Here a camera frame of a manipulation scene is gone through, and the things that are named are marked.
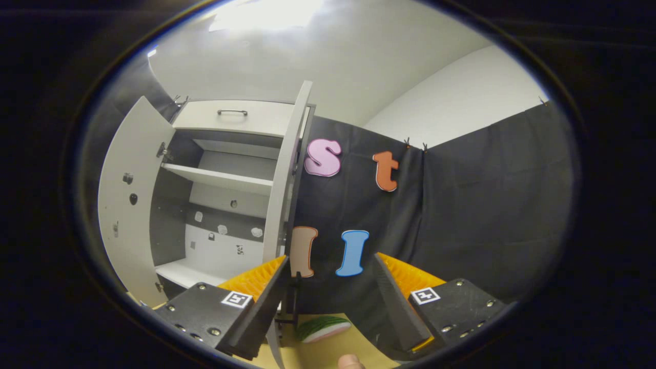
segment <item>blue letter i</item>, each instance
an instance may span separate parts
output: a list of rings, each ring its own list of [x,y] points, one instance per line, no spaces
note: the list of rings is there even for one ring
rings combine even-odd
[[[344,259],[342,260],[342,266],[337,269],[335,274],[338,276],[354,276],[362,273],[360,259],[362,258],[365,241],[369,239],[369,232],[366,230],[345,230],[342,233],[342,239],[346,242]]]

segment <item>pink letter s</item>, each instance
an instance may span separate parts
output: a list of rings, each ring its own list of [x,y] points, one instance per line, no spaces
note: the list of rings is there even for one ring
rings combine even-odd
[[[332,177],[339,172],[341,163],[336,155],[342,153],[342,147],[337,141],[316,139],[308,145],[308,156],[305,159],[305,171],[322,177]]]

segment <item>drawer handle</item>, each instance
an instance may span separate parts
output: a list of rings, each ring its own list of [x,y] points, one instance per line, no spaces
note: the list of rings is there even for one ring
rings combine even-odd
[[[221,110],[219,109],[216,113],[218,115],[221,115],[223,112],[235,112],[235,113],[242,113],[244,116],[248,115],[248,112],[246,110]]]

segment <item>cabinet shelf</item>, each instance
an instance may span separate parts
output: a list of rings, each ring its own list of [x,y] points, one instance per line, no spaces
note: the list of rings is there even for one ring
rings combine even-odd
[[[266,179],[244,177],[243,175],[184,167],[176,164],[163,164],[162,168],[172,171],[173,173],[193,182],[265,196],[269,196],[273,185],[273,181],[268,181]]]
[[[201,272],[193,266],[189,266],[189,264],[190,263],[187,259],[180,259],[155,267],[155,272],[171,282],[185,288],[190,288],[198,282],[218,286],[226,281],[221,277]]]

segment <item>finger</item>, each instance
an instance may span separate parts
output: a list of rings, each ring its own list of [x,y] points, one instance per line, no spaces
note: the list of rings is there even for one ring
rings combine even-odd
[[[339,369],[365,369],[357,356],[353,354],[343,355],[337,360]]]

